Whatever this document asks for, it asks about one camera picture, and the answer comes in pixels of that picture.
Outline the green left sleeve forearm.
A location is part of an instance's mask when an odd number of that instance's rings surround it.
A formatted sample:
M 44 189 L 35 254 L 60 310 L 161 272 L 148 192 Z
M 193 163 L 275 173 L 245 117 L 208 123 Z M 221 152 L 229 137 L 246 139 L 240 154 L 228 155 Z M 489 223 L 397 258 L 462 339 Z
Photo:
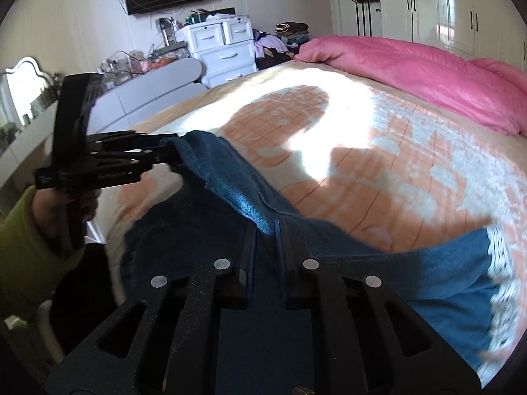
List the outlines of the green left sleeve forearm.
M 36 192 L 27 189 L 1 224 L 2 319 L 29 319 L 84 255 L 80 248 L 61 258 L 50 249 L 31 215 Z

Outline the left hand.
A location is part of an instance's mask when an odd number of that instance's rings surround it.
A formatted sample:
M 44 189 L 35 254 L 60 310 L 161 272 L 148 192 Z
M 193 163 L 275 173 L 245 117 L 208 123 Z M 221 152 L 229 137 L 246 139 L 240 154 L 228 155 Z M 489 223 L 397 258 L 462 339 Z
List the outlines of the left hand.
M 37 190 L 31 201 L 31 216 L 49 245 L 58 250 L 78 250 L 71 247 L 74 234 L 86 234 L 87 223 L 97 212 L 99 190 L 80 196 L 70 196 L 54 188 Z

